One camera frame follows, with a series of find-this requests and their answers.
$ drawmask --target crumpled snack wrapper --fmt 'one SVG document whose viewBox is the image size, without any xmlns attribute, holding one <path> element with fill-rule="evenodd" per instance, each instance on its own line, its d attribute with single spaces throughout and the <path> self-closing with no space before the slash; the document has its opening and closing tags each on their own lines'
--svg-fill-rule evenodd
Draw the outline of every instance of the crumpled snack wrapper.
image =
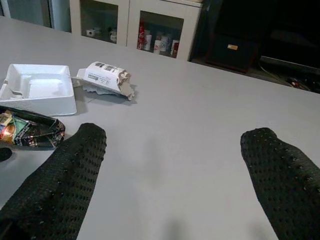
<svg viewBox="0 0 320 240">
<path fill-rule="evenodd" d="M 56 148 L 64 140 L 65 125 L 35 112 L 0 106 L 0 141 L 10 145 Z"/>
<path fill-rule="evenodd" d="M 123 95 L 129 101 L 135 96 L 130 85 L 131 74 L 123 68 L 95 61 L 89 67 L 79 69 L 76 76 L 88 92 Z"/>
</svg>

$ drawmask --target white tray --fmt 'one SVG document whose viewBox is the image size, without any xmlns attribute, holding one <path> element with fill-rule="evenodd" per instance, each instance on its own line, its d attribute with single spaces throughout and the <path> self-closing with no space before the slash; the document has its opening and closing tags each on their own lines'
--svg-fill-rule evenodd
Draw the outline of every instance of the white tray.
<svg viewBox="0 0 320 240">
<path fill-rule="evenodd" d="M 69 67 L 10 64 L 0 89 L 0 105 L 47 116 L 75 114 Z"/>
</svg>

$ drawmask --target gold label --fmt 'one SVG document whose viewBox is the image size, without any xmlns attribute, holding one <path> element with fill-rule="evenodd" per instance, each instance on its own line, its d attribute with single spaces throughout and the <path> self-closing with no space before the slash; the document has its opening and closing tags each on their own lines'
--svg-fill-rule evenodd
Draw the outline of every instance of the gold label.
<svg viewBox="0 0 320 240">
<path fill-rule="evenodd" d="M 232 49 L 232 50 L 237 51 L 238 50 L 238 46 L 237 45 L 228 44 L 228 49 Z"/>
</svg>

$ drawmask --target red bottle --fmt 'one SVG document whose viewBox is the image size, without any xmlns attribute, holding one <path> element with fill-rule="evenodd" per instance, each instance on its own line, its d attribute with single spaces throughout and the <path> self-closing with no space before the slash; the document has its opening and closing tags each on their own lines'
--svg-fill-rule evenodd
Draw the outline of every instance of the red bottle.
<svg viewBox="0 0 320 240">
<path fill-rule="evenodd" d="M 139 35 L 138 35 L 138 49 L 142 50 L 144 48 L 144 43 L 145 43 L 145 23 L 144 21 L 140 21 L 140 26 L 139 26 Z"/>
</svg>

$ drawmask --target table surface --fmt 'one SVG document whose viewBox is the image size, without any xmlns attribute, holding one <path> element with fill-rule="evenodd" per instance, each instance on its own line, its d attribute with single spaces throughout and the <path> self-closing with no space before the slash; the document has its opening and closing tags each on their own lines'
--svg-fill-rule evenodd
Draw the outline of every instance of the table surface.
<svg viewBox="0 0 320 240">
<path fill-rule="evenodd" d="M 242 133 L 269 127 L 319 166 L 320 95 L 0 17 L 0 73 L 9 64 L 101 61 L 127 69 L 136 98 L 75 90 L 77 114 L 107 132 L 78 240 L 276 240 L 241 156 Z M 0 163 L 0 208 L 52 151 Z"/>
</svg>

